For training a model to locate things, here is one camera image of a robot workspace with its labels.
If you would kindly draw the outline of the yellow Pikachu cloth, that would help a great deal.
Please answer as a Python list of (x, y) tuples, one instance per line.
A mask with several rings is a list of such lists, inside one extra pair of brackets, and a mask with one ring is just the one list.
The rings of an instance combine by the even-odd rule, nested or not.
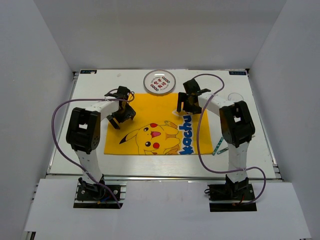
[[(121, 123), (120, 129), (107, 126), (106, 155), (196, 155), (197, 127), (200, 116), (177, 112), (178, 94), (157, 96), (136, 93), (130, 106), (133, 120)], [(201, 154), (213, 153), (208, 115), (204, 114), (199, 131)]]

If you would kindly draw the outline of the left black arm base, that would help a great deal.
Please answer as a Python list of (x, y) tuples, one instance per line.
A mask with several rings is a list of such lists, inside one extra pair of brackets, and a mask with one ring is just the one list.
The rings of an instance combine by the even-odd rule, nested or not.
[[(126, 196), (127, 184), (121, 181), (106, 181), (105, 183), (122, 207)], [(98, 186), (96, 190), (89, 189), (78, 181), (73, 208), (119, 210), (120, 207), (112, 194), (104, 187)]]

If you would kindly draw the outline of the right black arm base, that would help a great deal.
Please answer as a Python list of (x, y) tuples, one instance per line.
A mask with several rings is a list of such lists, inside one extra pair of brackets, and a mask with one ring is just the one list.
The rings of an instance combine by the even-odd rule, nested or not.
[(204, 190), (209, 199), (209, 210), (211, 213), (226, 212), (256, 212), (255, 193), (252, 184), (247, 189), (240, 190), (236, 195), (227, 192), (224, 184), (210, 184)]

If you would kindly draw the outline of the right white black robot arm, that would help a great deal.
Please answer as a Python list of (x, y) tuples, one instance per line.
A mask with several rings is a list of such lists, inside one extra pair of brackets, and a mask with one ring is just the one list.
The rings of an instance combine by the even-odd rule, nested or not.
[(226, 195), (236, 200), (249, 186), (247, 151), (256, 131), (248, 105), (243, 100), (232, 102), (207, 88), (201, 89), (195, 78), (184, 82), (183, 87), (185, 92), (178, 94), (177, 111), (200, 115), (195, 139), (201, 163), (203, 160), (199, 140), (203, 115), (208, 110), (219, 117), (222, 137), (228, 145), (228, 170), (205, 169), (211, 173), (225, 174)]

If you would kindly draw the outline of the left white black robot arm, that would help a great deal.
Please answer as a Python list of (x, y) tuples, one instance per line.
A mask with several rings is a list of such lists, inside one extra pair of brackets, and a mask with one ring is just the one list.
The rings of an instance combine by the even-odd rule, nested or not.
[(101, 138), (101, 122), (106, 119), (115, 130), (119, 130), (119, 124), (132, 120), (136, 112), (129, 105), (131, 95), (129, 88), (119, 86), (116, 92), (105, 94), (104, 100), (87, 108), (75, 107), (71, 112), (66, 142), (76, 153), (82, 168), (79, 183), (96, 200), (106, 193), (96, 151)]

